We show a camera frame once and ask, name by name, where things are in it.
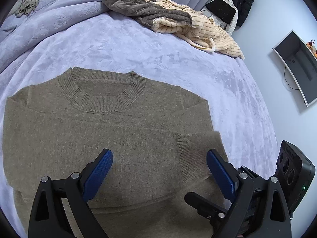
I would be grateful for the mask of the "brown knit sweater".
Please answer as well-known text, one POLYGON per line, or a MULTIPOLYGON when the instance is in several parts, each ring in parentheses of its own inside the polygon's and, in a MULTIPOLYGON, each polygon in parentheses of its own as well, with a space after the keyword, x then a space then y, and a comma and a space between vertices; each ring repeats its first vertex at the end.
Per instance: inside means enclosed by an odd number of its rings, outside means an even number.
POLYGON ((5 104, 4 172, 24 229, 41 177, 68 177, 109 149, 113 165, 89 203, 109 237, 210 237, 184 196, 221 202, 212 148, 225 156, 207 100, 135 72, 75 67, 5 104))

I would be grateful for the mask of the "white puffer jacket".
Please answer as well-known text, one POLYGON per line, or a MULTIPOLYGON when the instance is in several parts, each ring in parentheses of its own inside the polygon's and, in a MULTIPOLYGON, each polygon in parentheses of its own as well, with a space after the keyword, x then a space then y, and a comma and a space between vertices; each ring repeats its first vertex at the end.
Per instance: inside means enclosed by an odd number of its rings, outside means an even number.
POLYGON ((232 0, 211 0, 201 9, 201 13, 232 35, 238 22, 238 10, 232 0))

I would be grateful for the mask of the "cream striped garment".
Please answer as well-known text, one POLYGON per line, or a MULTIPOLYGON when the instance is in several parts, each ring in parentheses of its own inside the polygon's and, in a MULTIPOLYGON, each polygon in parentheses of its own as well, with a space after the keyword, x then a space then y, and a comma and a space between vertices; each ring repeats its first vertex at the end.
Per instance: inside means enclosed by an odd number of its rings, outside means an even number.
POLYGON ((145 0, 162 6, 168 11, 185 12, 191 17, 191 23, 180 23, 170 16, 154 19, 152 30, 158 33, 172 33, 185 40, 191 46, 202 51, 220 52, 233 58, 244 59, 244 55, 234 39, 213 18, 208 18, 187 5, 172 0, 145 0))

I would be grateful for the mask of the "lavender plush blanket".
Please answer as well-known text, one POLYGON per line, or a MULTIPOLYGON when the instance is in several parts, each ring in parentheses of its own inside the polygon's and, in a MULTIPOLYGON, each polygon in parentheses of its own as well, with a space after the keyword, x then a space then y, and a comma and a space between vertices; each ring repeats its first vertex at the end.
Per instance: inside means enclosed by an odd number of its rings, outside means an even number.
POLYGON ((209 54, 176 36, 150 31, 105 12, 100 0, 42 0, 31 16, 10 18, 1 31, 1 107, 19 89, 74 66, 135 71, 207 99, 229 160, 265 178, 273 174, 275 131, 243 60, 209 54))

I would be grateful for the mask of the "black sparkly skirt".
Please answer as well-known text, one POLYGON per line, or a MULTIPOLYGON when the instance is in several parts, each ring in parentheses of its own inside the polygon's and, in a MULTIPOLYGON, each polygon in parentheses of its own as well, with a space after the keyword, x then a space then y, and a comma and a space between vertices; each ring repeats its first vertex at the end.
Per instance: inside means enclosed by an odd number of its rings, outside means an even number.
POLYGON ((205 4, 205 7, 226 24, 231 23, 236 13, 236 9, 224 0, 213 0, 205 4))

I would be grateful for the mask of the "crumpled beige cloth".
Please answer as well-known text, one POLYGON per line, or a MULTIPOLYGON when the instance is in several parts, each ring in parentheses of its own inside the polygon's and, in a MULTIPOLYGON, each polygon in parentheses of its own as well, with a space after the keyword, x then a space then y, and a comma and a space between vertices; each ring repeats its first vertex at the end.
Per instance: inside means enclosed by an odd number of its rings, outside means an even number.
POLYGON ((39 4, 40 0, 22 0, 21 5, 14 12, 16 17, 21 17, 22 15, 28 16, 39 4))

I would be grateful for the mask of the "grey brown fleece garment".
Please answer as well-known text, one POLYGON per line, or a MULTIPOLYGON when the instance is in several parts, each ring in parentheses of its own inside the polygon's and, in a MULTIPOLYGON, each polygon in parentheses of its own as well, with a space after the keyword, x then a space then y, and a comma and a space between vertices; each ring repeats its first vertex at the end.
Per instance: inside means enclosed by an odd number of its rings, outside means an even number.
POLYGON ((182 10, 165 9, 155 0, 102 0, 107 9, 133 18, 141 25, 153 30, 154 20, 171 19, 176 23, 191 26, 192 18, 182 10))

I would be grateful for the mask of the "wall mounted monitor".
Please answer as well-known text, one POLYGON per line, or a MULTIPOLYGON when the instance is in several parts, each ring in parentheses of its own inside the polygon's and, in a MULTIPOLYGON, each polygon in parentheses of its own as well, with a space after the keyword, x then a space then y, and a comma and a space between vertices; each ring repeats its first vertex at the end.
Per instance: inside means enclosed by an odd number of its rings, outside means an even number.
POLYGON ((316 102, 316 57, 300 36, 290 31, 273 51, 294 79, 305 105, 316 102))

